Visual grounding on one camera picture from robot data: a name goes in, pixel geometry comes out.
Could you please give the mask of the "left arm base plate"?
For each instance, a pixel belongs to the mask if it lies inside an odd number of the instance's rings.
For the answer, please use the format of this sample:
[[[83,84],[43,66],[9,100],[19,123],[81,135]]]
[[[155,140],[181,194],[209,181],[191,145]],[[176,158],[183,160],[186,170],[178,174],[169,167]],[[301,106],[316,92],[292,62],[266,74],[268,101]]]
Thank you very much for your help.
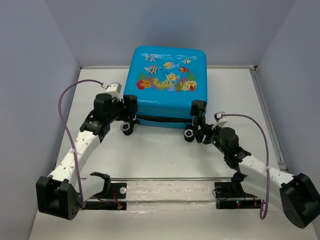
[[[125,211],[127,209],[127,183],[111,182],[108,193],[96,194],[86,201],[82,210]]]

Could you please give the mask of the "blue kids suitcase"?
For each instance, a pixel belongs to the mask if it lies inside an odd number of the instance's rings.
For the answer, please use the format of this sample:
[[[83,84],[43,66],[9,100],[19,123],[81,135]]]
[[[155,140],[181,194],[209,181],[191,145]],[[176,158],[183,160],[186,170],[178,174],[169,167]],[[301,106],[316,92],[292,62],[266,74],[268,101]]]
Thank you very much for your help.
[[[184,139],[192,142],[192,115],[205,116],[208,103],[206,54],[199,49],[139,46],[123,93],[137,97],[138,124],[182,129]]]

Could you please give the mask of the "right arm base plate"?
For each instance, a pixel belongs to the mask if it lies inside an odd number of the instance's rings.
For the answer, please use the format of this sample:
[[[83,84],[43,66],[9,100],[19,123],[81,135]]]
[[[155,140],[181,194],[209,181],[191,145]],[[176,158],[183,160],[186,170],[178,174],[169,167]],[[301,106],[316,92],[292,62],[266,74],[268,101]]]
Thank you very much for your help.
[[[218,210],[259,209],[262,204],[259,197],[245,193],[240,185],[232,181],[215,182],[212,195]]]

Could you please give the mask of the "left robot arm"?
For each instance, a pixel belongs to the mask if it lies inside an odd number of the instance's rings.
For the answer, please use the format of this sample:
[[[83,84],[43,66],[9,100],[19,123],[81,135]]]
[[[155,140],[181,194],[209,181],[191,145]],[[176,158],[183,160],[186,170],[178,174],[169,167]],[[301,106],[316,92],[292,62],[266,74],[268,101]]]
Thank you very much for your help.
[[[124,95],[118,99],[109,93],[99,93],[93,110],[79,128],[71,148],[60,164],[35,185],[38,211],[58,218],[73,220],[91,199],[104,198],[111,191],[111,177],[94,171],[85,180],[80,172],[91,154],[102,143],[115,121],[124,123],[123,130],[131,134],[138,112],[138,98]]]

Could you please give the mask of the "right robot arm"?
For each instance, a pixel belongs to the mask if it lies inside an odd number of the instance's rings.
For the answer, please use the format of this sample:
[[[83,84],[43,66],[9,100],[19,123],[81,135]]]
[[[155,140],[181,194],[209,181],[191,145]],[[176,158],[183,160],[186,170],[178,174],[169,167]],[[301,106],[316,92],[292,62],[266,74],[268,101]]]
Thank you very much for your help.
[[[280,209],[297,228],[304,229],[320,215],[320,194],[305,174],[293,175],[270,166],[270,155],[265,162],[258,160],[239,144],[233,128],[225,127],[228,114],[218,112],[215,124],[207,124],[201,113],[192,114],[195,139],[205,145],[212,144],[222,154],[227,166],[236,171],[240,179],[230,183],[235,196],[244,193],[261,199],[259,217],[267,217],[269,205]]]

